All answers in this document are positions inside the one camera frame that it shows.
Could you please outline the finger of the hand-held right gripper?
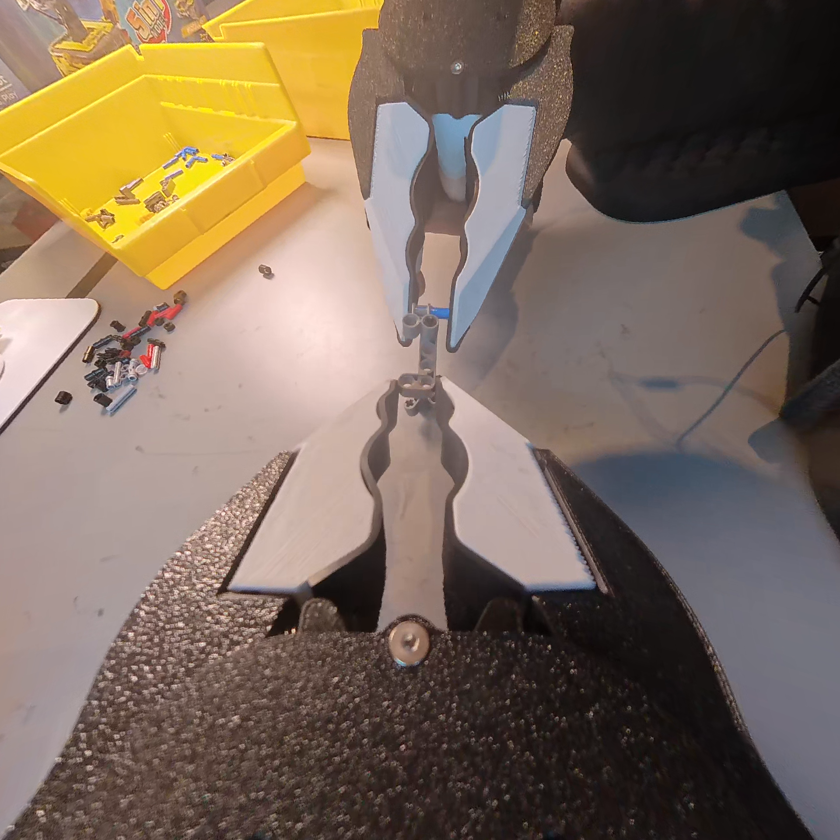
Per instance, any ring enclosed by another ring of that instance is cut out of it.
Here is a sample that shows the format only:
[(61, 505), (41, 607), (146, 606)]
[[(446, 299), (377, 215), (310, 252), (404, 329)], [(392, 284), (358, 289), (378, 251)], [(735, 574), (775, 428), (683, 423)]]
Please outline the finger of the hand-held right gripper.
[(537, 112), (531, 103), (506, 103), (469, 133), (466, 161), (476, 182), (451, 290), (448, 351), (457, 351), (476, 319), (526, 217), (523, 196)]
[(431, 127), (424, 115), (406, 101), (378, 106), (370, 194), (364, 200), (374, 255), (385, 302), (400, 344), (410, 344), (403, 319), (418, 298), (417, 257), (410, 245), (419, 230), (414, 208), (415, 182), (425, 162)]

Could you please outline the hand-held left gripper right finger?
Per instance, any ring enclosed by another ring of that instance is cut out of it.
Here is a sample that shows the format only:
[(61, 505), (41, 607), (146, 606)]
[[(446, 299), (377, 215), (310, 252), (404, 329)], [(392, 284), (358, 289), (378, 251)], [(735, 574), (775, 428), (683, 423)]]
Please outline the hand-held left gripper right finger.
[(445, 376), (436, 396), (456, 545), (528, 594), (603, 588), (529, 440)]

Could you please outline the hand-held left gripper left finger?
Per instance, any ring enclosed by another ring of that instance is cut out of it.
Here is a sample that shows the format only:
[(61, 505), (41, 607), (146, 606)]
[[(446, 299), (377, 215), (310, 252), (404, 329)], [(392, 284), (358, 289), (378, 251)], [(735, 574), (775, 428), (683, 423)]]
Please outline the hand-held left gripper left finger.
[(234, 564), (228, 592), (308, 599), (373, 545), (398, 402), (396, 381), (379, 383), (294, 450)]

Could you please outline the small grey connector blue pins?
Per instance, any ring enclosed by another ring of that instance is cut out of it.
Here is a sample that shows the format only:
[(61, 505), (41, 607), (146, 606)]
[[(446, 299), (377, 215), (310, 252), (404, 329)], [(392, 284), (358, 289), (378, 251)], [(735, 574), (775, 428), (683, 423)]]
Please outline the small grey connector blue pins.
[(400, 395), (406, 399), (407, 414), (413, 416), (435, 406), (437, 380), (429, 371), (404, 373), (398, 378), (397, 384)]

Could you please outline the grey angled beam assembly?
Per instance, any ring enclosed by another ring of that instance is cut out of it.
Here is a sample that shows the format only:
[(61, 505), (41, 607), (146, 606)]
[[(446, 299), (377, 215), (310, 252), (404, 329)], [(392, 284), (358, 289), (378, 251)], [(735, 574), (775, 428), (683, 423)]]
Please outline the grey angled beam assembly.
[(440, 322), (447, 321), (450, 316), (449, 308), (430, 305), (415, 306), (403, 316), (403, 336), (409, 343), (419, 340), (418, 347), (418, 376), (425, 376), (432, 380), (436, 375), (437, 346)]

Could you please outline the person's right forearm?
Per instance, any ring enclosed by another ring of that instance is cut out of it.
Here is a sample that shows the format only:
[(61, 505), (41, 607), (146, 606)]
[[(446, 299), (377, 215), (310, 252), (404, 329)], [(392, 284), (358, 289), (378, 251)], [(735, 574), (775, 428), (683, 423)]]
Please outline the person's right forearm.
[(634, 223), (838, 177), (838, 1), (557, 2), (570, 181)]

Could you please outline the yellow parts bin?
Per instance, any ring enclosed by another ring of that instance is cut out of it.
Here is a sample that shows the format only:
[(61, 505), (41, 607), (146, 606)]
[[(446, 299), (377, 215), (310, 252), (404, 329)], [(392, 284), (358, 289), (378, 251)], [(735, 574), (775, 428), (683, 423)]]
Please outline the yellow parts bin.
[[(262, 44), (127, 46), (2, 112), (2, 172), (160, 289), (305, 182), (298, 114)], [(237, 158), (114, 244), (81, 219), (185, 146)]]
[(246, 1), (211, 19), (219, 43), (265, 44), (307, 136), (349, 140), (348, 100), (362, 33), (382, 1)]

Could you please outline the heap of blue grey parts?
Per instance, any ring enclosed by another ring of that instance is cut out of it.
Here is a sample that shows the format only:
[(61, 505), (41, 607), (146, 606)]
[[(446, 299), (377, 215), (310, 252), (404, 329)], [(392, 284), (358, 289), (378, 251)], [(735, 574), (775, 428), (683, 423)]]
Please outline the heap of blue grey parts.
[(114, 244), (186, 199), (237, 158), (228, 152), (210, 152), (185, 146), (150, 174), (113, 189), (103, 202), (80, 212), (80, 218), (99, 236)]

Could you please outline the pile of red black parts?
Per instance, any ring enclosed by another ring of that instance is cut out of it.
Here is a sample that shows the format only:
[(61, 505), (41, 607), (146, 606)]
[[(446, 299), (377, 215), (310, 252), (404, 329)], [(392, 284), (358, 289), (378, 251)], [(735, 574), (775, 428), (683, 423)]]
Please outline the pile of red black parts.
[(171, 301), (146, 311), (131, 328), (111, 321), (112, 332), (86, 348), (83, 381), (106, 415), (115, 414), (135, 395), (138, 382), (161, 368), (165, 342), (159, 334), (175, 330), (174, 320), (187, 301), (186, 292), (179, 290)]

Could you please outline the colourful toy kit box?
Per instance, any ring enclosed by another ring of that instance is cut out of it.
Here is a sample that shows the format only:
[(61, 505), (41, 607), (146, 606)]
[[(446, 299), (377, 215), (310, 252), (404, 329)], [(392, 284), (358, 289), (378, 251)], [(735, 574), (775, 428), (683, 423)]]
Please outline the colourful toy kit box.
[(131, 46), (210, 41), (200, 1), (2, 1), (1, 109)]

